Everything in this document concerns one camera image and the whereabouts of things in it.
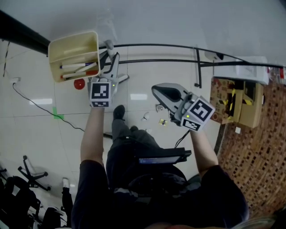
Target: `brown patterned carpet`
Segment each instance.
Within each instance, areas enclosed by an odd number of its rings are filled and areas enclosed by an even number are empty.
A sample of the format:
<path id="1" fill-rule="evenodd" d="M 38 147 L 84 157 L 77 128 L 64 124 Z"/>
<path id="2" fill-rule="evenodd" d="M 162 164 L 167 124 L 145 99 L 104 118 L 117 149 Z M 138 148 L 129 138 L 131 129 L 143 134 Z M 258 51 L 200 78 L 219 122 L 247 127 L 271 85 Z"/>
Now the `brown patterned carpet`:
<path id="1" fill-rule="evenodd" d="M 251 217 L 270 215 L 286 204 L 286 86 L 271 82 L 264 94 L 259 126 L 228 124 L 219 153 L 220 165 L 244 193 Z"/>

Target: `white shoe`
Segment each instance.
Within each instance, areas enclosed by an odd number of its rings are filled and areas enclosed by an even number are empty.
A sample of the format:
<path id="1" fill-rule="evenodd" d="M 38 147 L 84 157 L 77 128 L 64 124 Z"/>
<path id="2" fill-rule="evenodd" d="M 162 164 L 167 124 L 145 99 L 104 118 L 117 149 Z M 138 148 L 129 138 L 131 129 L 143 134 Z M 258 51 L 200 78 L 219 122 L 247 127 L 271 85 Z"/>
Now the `white shoe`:
<path id="1" fill-rule="evenodd" d="M 70 182 L 68 178 L 63 178 L 63 188 L 70 188 Z"/>

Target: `white plastic box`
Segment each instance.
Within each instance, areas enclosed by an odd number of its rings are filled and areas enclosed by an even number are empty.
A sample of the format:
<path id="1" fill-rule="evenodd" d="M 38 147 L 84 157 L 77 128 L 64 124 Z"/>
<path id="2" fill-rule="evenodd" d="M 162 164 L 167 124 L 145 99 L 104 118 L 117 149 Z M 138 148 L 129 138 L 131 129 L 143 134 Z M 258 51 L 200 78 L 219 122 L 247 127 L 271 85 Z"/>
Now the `white plastic box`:
<path id="1" fill-rule="evenodd" d="M 75 34 L 72 36 L 60 38 L 49 44 L 48 56 L 50 70 L 55 82 L 65 82 L 85 77 L 98 76 L 100 74 L 98 36 L 94 31 Z M 87 62 L 97 62 L 97 66 L 88 71 L 97 70 L 97 74 L 88 76 L 74 76 L 62 79 L 61 75 L 74 73 L 78 68 L 64 68 L 61 65 L 79 64 Z"/>

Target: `shoe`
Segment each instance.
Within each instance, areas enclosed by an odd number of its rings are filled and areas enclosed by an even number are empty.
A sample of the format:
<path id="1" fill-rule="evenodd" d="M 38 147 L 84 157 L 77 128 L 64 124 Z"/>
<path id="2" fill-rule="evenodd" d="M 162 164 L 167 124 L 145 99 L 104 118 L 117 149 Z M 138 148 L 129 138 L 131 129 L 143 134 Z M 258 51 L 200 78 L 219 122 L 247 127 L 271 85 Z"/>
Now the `shoe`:
<path id="1" fill-rule="evenodd" d="M 125 108 L 124 108 L 124 105 L 119 105 L 118 107 L 116 107 L 114 109 L 114 112 L 113 112 L 113 120 L 115 119 L 123 119 L 123 116 L 125 114 Z"/>
<path id="2" fill-rule="evenodd" d="M 137 126 L 131 126 L 130 131 L 134 132 L 134 131 L 138 131 L 138 127 Z"/>
<path id="3" fill-rule="evenodd" d="M 68 178 L 63 178 L 63 188 L 70 188 L 70 181 Z"/>

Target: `black shoe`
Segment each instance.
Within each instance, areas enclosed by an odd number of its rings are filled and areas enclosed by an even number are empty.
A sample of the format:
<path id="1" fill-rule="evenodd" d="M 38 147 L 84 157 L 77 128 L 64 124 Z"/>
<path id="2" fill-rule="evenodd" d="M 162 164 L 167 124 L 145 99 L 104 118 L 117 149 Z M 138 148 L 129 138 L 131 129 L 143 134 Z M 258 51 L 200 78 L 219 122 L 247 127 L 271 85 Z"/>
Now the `black shoe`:
<path id="1" fill-rule="evenodd" d="M 114 109 L 114 112 L 113 112 L 113 120 L 115 119 L 123 119 L 123 116 L 125 114 L 125 107 L 124 105 L 119 105 L 118 107 L 116 107 Z"/>
<path id="2" fill-rule="evenodd" d="M 134 132 L 134 131 L 138 131 L 138 127 L 137 126 L 131 126 L 130 131 Z"/>

